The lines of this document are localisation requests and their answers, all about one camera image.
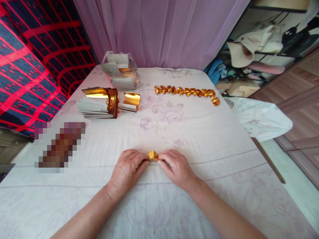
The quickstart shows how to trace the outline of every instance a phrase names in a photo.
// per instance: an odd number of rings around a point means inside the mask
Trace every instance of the chain of gold paper ingots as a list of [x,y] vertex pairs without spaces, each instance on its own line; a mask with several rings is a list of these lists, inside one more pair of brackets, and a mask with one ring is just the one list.
[[194,95],[194,96],[198,96],[198,97],[208,97],[210,96],[212,99],[212,102],[215,106],[218,106],[220,101],[219,99],[215,96],[216,93],[213,90],[206,90],[206,89],[195,89],[195,88],[185,88],[185,90],[183,90],[182,87],[178,87],[177,89],[175,88],[175,86],[171,87],[171,86],[167,86],[167,88],[165,86],[160,86],[160,88],[158,86],[154,86],[155,88],[155,93],[159,94],[159,93],[163,93],[166,94],[168,93],[172,93],[173,95],[179,94],[179,95],[183,95],[185,94],[186,96],[190,96],[190,95]]

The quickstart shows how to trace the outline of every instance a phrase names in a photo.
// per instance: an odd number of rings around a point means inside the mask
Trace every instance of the left hand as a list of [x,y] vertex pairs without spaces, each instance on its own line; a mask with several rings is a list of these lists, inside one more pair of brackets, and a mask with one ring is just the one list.
[[107,183],[107,194],[115,201],[120,200],[129,192],[149,164],[147,154],[135,149],[128,149],[121,153],[113,170],[110,181]]

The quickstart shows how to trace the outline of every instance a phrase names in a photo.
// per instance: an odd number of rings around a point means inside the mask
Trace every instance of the right hand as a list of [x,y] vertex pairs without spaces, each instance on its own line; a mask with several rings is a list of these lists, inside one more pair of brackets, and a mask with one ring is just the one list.
[[159,159],[158,163],[161,169],[172,183],[185,191],[194,187],[199,178],[194,174],[184,155],[171,149],[162,152]]

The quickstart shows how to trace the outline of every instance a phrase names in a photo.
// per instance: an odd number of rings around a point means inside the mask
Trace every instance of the forearm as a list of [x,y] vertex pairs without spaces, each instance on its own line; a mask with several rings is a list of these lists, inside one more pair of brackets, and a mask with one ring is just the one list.
[[257,228],[222,200],[203,180],[196,180],[194,186],[187,192],[222,239],[266,239]]
[[111,198],[107,185],[104,186],[74,217],[53,235],[52,239],[95,238],[119,201],[120,198]]

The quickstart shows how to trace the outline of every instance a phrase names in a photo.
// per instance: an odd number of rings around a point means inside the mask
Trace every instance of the floral bedsheet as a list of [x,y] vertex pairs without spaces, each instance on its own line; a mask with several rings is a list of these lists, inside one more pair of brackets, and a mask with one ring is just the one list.
[[[316,238],[266,160],[216,90],[209,98],[159,94],[154,85],[215,89],[192,69],[139,68],[137,113],[84,119],[76,101],[88,87],[110,87],[96,66],[52,120],[41,141],[0,184],[1,238],[49,238],[107,183],[120,153],[177,149],[194,172],[269,238]],[[120,101],[124,94],[119,92]],[[39,173],[34,162],[63,122],[86,122],[85,138],[60,173]],[[107,220],[98,238],[218,238],[191,198],[150,163],[138,185]]]

